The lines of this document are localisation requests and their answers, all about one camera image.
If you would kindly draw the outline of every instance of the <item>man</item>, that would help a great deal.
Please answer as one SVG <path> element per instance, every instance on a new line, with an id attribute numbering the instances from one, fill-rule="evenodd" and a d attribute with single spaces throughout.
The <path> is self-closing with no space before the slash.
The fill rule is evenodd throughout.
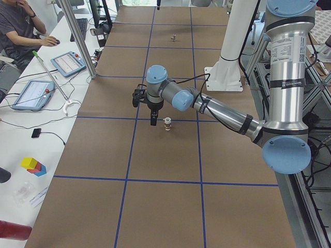
<path id="1" fill-rule="evenodd" d="M 26 0 L 0 0 L 0 44 L 21 71 L 34 57 L 33 50 L 42 45 L 57 45 L 53 36 L 45 39 L 35 36 L 34 27 L 42 34 L 46 33 L 45 25 Z"/>
<path id="2" fill-rule="evenodd" d="M 331 0 L 319 0 L 316 4 L 316 10 L 331 10 Z"/>

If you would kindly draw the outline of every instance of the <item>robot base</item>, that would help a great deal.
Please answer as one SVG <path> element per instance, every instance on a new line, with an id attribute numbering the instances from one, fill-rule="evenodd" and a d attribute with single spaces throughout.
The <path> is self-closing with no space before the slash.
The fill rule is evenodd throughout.
<path id="1" fill-rule="evenodd" d="M 210 73 L 206 82 L 208 91 L 243 91 L 239 68 L 235 61 L 231 63 L 230 67 L 221 67 L 218 61 L 213 67 L 205 67 L 205 73 Z"/>

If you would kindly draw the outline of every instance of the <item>white pole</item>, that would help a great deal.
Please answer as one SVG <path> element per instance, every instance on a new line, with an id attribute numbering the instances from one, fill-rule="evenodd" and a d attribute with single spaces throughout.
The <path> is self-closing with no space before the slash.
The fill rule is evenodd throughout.
<path id="1" fill-rule="evenodd" d="M 205 67 L 210 73 L 207 90 L 243 91 L 237 59 L 257 4 L 258 0 L 233 1 L 220 58 L 213 67 Z"/>

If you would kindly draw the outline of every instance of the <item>small bolt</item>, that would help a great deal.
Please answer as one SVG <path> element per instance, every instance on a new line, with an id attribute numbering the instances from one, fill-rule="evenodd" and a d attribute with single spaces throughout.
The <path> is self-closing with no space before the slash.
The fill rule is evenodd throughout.
<path id="1" fill-rule="evenodd" d="M 172 41 L 176 41 L 176 34 L 173 34 L 170 39 L 172 39 Z"/>

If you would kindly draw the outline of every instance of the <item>keyboard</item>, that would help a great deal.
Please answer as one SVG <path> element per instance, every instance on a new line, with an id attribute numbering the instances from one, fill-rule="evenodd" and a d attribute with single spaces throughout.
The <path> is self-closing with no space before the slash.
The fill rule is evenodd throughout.
<path id="1" fill-rule="evenodd" d="M 86 29 L 87 29 L 87 25 L 88 25 L 88 20 L 87 18 L 78 18 L 76 19 L 77 23 L 78 23 L 78 27 L 82 32 L 83 38 L 85 40 L 86 37 Z M 74 37 L 73 34 L 71 33 L 71 37 L 70 37 L 70 41 L 74 41 Z"/>

